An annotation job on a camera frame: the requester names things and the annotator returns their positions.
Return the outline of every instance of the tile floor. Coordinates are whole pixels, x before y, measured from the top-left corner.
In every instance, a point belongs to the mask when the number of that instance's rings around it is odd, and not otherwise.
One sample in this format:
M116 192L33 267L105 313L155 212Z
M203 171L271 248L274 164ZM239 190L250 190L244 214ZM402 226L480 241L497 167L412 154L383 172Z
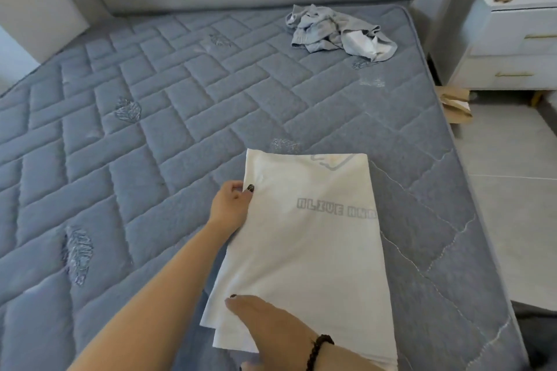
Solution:
M509 296L557 310L557 137L516 100L471 108L453 132Z

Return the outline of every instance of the white t-shirt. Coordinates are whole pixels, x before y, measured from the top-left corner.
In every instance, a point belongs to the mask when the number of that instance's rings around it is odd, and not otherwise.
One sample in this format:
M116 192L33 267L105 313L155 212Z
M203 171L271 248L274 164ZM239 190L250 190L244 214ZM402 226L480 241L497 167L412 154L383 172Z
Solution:
M367 156L248 150L249 184L255 191L246 223L228 245L201 319L216 330L213 346L258 352L225 306L231 294L256 295L337 345L396 366Z

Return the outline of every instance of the quilted mattress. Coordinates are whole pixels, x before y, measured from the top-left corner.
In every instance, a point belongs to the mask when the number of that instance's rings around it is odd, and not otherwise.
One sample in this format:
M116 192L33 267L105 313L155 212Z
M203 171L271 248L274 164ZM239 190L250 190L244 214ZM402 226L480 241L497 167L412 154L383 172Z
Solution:
M247 148L368 155L400 370L521 369L407 12L335 9L380 24L394 57L293 49L288 9L131 17L0 99L1 371L65 370L205 223L219 185L242 179ZM197 325L223 254L175 369L238 369Z

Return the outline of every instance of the brown paper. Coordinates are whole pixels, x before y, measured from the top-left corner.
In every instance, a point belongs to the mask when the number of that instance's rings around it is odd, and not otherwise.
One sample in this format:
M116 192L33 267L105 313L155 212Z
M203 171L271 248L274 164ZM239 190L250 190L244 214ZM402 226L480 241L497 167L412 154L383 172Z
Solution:
M435 92L443 104L443 113L449 123L468 123L472 120L470 111L470 90L451 86L436 86Z

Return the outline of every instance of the gray clothing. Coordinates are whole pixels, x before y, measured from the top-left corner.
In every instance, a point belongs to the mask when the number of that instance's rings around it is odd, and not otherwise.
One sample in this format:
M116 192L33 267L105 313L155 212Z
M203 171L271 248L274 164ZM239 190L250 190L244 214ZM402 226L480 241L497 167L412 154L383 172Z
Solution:
M384 61L397 51L397 44L380 31L379 25L325 6L294 5L286 17L286 25L295 29L292 46L305 47L310 53L343 49L350 55Z

